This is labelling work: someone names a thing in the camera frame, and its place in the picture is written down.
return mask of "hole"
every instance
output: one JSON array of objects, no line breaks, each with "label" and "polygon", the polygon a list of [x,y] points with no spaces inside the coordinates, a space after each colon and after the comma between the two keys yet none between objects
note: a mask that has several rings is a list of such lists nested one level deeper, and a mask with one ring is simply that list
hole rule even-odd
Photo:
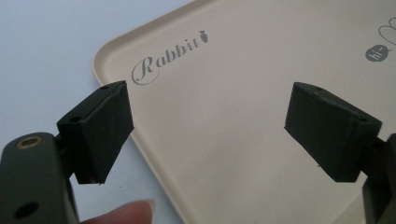
[{"label": "hole", "polygon": [[80,120],[81,120],[81,117],[73,117],[69,121],[74,123],[74,122],[79,122]]},{"label": "hole", "polygon": [[14,214],[14,217],[16,219],[29,217],[37,210],[37,208],[38,208],[38,203],[36,202],[26,203],[20,208],[18,208],[18,210]]},{"label": "hole", "polygon": [[43,140],[43,138],[40,137],[40,136],[27,137],[27,138],[25,138],[25,139],[22,139],[22,140],[17,144],[17,148],[25,149],[25,148],[29,148],[29,147],[35,147],[35,146],[37,146],[42,140]]},{"label": "hole", "polygon": [[38,141],[38,139],[36,139],[36,138],[29,138],[29,139],[24,140],[22,142],[22,145],[24,147],[29,147],[29,146],[33,145],[34,143],[36,143],[37,141]]}]

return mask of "white surface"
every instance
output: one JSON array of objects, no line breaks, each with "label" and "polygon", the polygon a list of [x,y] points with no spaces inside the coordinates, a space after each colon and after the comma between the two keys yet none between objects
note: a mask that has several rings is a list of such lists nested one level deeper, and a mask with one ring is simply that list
hole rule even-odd
[{"label": "white surface", "polygon": [[[187,2],[0,1],[1,150],[23,134],[57,134],[58,119],[99,87],[91,70],[96,51]],[[153,223],[181,223],[130,139],[104,185],[72,182],[81,220],[152,198]]]},{"label": "white surface", "polygon": [[292,84],[302,81],[384,121],[388,138],[395,55],[374,63],[365,52],[393,49],[377,30],[395,8],[196,1],[106,44],[93,70],[102,83],[127,80],[133,139],[186,223],[361,223],[365,176],[334,183],[283,126]]}]

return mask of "beige tray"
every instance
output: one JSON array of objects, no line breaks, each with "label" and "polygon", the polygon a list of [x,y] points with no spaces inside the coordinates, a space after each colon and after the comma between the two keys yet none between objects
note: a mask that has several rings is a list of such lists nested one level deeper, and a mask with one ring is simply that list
hole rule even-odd
[{"label": "beige tray", "polygon": [[365,176],[333,183],[283,126],[302,81],[382,120],[383,139],[395,131],[395,11],[195,1],[108,42],[92,69],[127,80],[132,138],[185,223],[362,223]]}]

